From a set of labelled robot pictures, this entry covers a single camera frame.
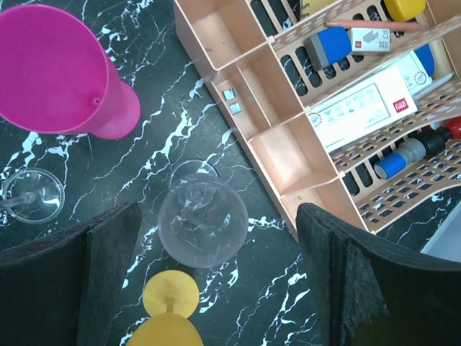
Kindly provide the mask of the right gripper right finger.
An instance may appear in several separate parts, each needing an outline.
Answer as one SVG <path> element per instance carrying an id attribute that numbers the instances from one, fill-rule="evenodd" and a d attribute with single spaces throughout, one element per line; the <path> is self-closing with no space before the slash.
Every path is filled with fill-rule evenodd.
<path id="1" fill-rule="evenodd" d="M 297 235 L 325 345 L 458 345 L 460 264 L 363 231 L 312 203 Z"/>

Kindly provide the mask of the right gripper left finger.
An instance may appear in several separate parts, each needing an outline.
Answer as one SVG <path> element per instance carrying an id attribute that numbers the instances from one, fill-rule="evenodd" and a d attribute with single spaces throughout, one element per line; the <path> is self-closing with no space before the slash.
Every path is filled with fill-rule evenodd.
<path id="1" fill-rule="evenodd" d="M 137 203 L 1 251 L 2 345 L 105 345 L 140 231 Z"/>

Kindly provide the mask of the clear wine glass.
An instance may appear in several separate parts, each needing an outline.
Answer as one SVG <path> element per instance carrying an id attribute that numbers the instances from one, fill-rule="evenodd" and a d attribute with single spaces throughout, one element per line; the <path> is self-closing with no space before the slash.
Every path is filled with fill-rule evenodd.
<path id="1" fill-rule="evenodd" d="M 34 167 L 11 175 L 2 191 L 1 211 L 27 224 L 51 221 L 66 199 L 63 183 L 53 173 Z"/>
<path id="2" fill-rule="evenodd" d="M 158 235 L 177 262 L 215 267 L 234 257 L 246 241 L 247 208 L 206 161 L 189 159 L 169 176 L 169 193 L 158 215 Z"/>

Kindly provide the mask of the orange plastic wine glass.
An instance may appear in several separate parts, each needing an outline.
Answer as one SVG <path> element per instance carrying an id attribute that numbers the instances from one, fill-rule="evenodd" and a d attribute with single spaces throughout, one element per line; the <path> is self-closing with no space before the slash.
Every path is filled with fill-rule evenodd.
<path id="1" fill-rule="evenodd" d="M 129 345 L 202 345 L 189 320 L 199 303 L 195 280 L 179 270 L 155 274 L 143 290 L 142 302 L 149 319 L 128 340 Z"/>

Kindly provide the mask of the pink plastic wine glass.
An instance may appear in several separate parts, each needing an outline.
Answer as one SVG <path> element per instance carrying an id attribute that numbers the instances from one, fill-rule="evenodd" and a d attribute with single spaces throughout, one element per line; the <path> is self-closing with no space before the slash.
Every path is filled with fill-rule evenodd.
<path id="1" fill-rule="evenodd" d="M 128 135 L 140 101 L 94 33 L 54 6 L 1 12 L 1 117 L 42 134 Z"/>

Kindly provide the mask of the blue capped bottle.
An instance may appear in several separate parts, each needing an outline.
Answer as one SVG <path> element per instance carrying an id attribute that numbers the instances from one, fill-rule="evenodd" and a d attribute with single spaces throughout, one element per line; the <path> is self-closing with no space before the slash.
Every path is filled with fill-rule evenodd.
<path id="1" fill-rule="evenodd" d="M 430 159 L 446 149 L 448 140 L 454 138 L 449 128 L 427 128 L 409 137 L 396 150 L 374 165 L 380 179 L 390 179 L 409 164 Z"/>

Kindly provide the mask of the red capped bottle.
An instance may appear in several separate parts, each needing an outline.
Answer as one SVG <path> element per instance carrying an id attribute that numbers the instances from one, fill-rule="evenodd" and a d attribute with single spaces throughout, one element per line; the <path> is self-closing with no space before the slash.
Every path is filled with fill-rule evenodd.
<path id="1" fill-rule="evenodd" d="M 461 117 L 455 117 L 437 129 L 446 141 L 461 138 Z"/>

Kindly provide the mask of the white staples box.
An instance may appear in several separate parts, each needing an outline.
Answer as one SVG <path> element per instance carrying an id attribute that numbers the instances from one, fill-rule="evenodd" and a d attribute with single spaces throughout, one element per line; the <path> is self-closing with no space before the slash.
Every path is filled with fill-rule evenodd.
<path id="1" fill-rule="evenodd" d="M 413 96 L 432 83 L 434 70 L 425 45 L 314 107 L 308 117 L 327 152 L 415 113 Z"/>

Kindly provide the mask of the blue grey eraser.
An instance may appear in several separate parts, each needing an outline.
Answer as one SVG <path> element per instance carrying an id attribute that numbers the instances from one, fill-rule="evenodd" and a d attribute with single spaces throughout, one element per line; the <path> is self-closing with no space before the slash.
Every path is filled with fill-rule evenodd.
<path id="1" fill-rule="evenodd" d="M 343 27 L 329 27 L 303 41 L 314 71 L 346 58 L 352 52 L 351 40 Z"/>

